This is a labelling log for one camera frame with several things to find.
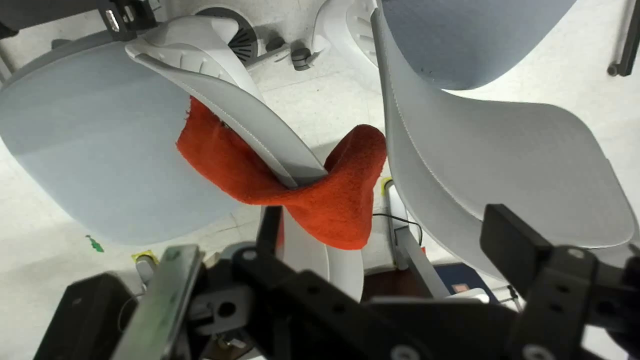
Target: bolt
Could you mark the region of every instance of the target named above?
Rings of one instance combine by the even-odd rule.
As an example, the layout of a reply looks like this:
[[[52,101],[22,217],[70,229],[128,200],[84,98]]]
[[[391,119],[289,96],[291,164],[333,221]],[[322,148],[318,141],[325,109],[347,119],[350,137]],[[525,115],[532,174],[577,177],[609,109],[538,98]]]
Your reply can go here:
[[[246,251],[246,252],[241,252],[241,258],[247,260],[247,263],[251,263],[251,260],[257,258],[257,252],[255,252],[255,251]]]
[[[609,67],[606,69],[606,75],[617,77],[617,64],[609,64]]]
[[[308,51],[306,46],[291,51],[291,63],[298,73],[308,71],[309,60],[311,60],[311,51]]]
[[[556,356],[538,344],[528,344],[522,351],[524,360],[556,360]]]
[[[419,355],[411,346],[398,344],[391,348],[391,360],[419,360]]]
[[[580,248],[570,248],[568,254],[574,258],[584,258],[584,252]]]

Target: black metal bracket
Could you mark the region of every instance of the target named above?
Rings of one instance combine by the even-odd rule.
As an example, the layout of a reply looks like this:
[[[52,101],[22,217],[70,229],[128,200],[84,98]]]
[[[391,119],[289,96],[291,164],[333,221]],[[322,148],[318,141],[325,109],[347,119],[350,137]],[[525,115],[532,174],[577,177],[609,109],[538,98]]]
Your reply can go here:
[[[637,256],[619,270],[587,251],[553,248],[505,207],[486,207],[480,245],[525,299],[509,339],[509,359],[590,359],[580,346],[584,325],[604,327],[623,351],[640,356]]]
[[[230,266],[236,280],[249,285],[255,304],[266,304],[253,309],[247,322],[247,333],[255,339],[255,344],[274,344],[270,339],[274,333],[263,325],[283,322],[287,325],[283,329],[285,339],[282,341],[279,327],[279,344],[291,346],[283,351],[291,359],[303,359],[309,348],[318,351],[318,359],[343,355],[345,359],[387,360],[391,352],[401,351],[417,359],[429,359],[419,341],[311,273],[293,273],[272,254],[251,248],[237,252]],[[274,351],[260,348],[266,359],[272,359]]]
[[[136,306],[114,274],[68,286],[34,359],[109,360]]]
[[[132,40],[158,22],[147,0],[96,0],[101,22],[115,40]]]
[[[623,51],[619,63],[608,67],[609,77],[630,77],[640,46],[640,0],[635,0],[634,14],[626,33]]]

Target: red cloth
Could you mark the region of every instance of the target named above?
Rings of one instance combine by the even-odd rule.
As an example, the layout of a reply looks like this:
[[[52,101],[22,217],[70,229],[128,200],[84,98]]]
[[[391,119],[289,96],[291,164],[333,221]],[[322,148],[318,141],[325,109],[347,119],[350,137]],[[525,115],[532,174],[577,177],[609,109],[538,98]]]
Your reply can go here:
[[[327,174],[303,189],[282,186],[257,154],[194,98],[178,151],[237,203],[285,207],[327,246],[359,251],[368,243],[374,186],[385,161],[384,137],[371,127],[356,127],[342,138],[324,163]]]

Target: black mechanical part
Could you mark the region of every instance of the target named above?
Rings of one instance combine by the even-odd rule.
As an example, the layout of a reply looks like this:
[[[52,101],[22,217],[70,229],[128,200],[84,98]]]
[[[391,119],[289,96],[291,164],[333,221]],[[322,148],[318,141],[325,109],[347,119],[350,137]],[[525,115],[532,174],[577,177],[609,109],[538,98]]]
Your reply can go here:
[[[236,21],[240,30],[228,42],[228,49],[240,59],[241,64],[247,64],[253,59],[257,59],[257,34],[255,34],[253,27],[241,14],[237,14],[230,9],[206,9],[206,10],[197,13],[197,16]]]
[[[303,44],[293,44],[293,49],[291,49],[291,63],[293,63],[293,69],[295,69],[298,73],[309,71],[311,60],[313,60],[313,56],[311,56],[311,51],[309,51],[308,46],[303,46]]]
[[[6,27],[6,24],[0,22],[0,40],[1,40],[1,38],[11,38],[11,36],[15,36],[15,34],[17,34],[15,30],[11,30],[9,27]]]
[[[132,40],[140,30],[158,24],[147,0],[96,0],[96,6],[105,30],[115,40]]]
[[[480,246],[522,297],[528,295],[553,251],[533,229],[500,205],[484,209]]]
[[[404,331],[424,339],[436,359],[486,359],[503,352],[516,312],[503,306],[480,302],[432,302],[432,304],[368,304],[387,321],[401,321]]]
[[[136,304],[128,289],[109,274],[68,286],[34,359],[108,360]]]
[[[219,263],[206,277],[206,291],[191,299],[188,322],[197,337],[218,337],[247,325],[251,291],[234,282],[230,268]]]
[[[640,0],[634,5],[631,21],[627,24],[623,49],[619,63],[608,67],[609,77],[630,77],[634,73],[634,63],[640,46]]]
[[[580,346],[586,325],[604,327],[640,359],[637,256],[623,270],[611,268],[587,251],[553,248],[505,207],[487,207],[484,217],[482,251],[525,295],[508,359],[593,359]]]

